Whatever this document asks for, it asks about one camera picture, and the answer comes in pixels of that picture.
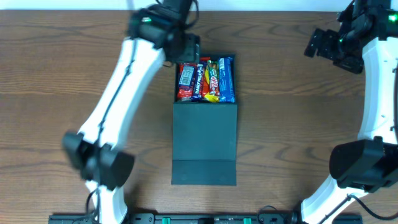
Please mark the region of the small blue candy box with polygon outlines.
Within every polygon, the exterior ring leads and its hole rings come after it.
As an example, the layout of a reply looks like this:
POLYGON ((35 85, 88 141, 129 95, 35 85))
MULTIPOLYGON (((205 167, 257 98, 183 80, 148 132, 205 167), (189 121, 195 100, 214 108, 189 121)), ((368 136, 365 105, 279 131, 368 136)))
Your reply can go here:
POLYGON ((197 70, 195 63, 184 63, 180 66, 180 78, 178 80, 178 87, 183 90, 190 90, 193 88, 194 76, 197 70))

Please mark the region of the green red KitKat bar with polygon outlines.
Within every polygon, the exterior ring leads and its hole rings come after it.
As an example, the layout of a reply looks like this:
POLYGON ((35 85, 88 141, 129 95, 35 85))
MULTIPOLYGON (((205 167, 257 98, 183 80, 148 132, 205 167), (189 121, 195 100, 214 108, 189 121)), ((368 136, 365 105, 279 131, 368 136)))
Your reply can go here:
POLYGON ((209 76, 209 94, 220 96, 218 64, 215 61, 207 62, 209 76))

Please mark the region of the red Hacks candy bag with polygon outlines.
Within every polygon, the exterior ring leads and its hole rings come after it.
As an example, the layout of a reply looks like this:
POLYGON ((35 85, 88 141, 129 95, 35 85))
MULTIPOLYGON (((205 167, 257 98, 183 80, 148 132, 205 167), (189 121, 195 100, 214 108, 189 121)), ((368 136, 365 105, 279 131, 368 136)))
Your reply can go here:
MULTIPOLYGON (((200 62, 204 62, 205 63, 205 70, 206 70, 206 63, 207 63, 208 59, 210 59, 210 58, 209 57, 202 57, 200 59, 200 61, 198 62, 198 63, 200 63, 200 62)), ((190 90, 183 90, 183 89, 180 89, 178 87, 177 99, 180 100, 180 101, 191 101, 192 92, 193 92, 193 88, 190 89, 190 90)))

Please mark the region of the blue Dairy Milk bar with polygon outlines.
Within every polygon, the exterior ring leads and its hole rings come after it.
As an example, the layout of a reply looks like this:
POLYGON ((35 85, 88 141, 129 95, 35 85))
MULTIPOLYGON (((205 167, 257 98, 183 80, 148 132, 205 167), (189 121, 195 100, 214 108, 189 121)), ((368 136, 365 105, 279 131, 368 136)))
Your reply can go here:
POLYGON ((200 101, 202 99, 203 91, 203 79, 205 74, 205 63, 200 62, 197 64, 197 70, 195 74, 195 82, 193 86, 193 92, 191 96, 191 101, 200 101))

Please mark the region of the blue Oreo wrapper pack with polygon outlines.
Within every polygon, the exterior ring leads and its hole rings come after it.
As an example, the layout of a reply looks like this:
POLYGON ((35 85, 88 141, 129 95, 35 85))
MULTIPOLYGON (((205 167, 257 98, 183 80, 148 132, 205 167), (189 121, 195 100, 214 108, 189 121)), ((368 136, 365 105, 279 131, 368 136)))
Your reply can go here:
POLYGON ((232 62, 233 59, 231 57, 218 59, 220 101, 225 103, 235 102, 232 62))

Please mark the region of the yellow Hacks candy bag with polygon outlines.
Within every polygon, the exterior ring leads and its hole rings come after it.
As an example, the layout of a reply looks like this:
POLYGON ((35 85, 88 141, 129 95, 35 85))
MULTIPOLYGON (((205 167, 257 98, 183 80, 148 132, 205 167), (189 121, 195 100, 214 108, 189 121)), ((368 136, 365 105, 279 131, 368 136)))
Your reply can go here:
POLYGON ((209 72, 208 70, 205 70, 205 77, 203 79, 203 88, 201 94, 202 98, 205 101, 209 101, 211 103, 218 103, 220 101, 220 98, 216 95, 210 94, 209 83, 210 83, 209 72))

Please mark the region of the dark green box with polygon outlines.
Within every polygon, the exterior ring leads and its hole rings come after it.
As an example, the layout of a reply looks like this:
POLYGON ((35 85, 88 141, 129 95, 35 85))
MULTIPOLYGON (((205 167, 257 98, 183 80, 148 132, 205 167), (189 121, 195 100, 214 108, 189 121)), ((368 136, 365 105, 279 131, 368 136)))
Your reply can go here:
POLYGON ((173 185, 236 185, 238 103, 182 101, 175 69, 173 185))

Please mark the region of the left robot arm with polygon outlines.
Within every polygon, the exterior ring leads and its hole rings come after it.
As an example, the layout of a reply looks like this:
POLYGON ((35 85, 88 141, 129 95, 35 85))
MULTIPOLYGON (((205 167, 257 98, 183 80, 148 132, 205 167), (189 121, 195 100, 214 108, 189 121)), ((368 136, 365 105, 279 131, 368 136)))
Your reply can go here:
POLYGON ((62 146, 80 171, 90 194, 86 212, 74 223, 124 223, 128 214, 124 184, 134 156, 123 152, 137 107, 164 62, 198 62, 200 38, 186 31, 198 19, 188 15, 197 1, 164 0, 131 14, 114 72, 93 112, 62 146))

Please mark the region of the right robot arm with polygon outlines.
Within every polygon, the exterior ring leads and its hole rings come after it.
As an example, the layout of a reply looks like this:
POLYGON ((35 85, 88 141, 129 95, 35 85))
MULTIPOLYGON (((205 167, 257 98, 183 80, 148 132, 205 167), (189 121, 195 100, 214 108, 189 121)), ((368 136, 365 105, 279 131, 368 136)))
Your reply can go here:
POLYGON ((397 182, 397 1, 351 1, 338 22, 338 31, 315 30, 305 55, 365 75, 363 119, 356 141, 334 147, 329 176, 289 223, 337 221, 351 203, 397 182))

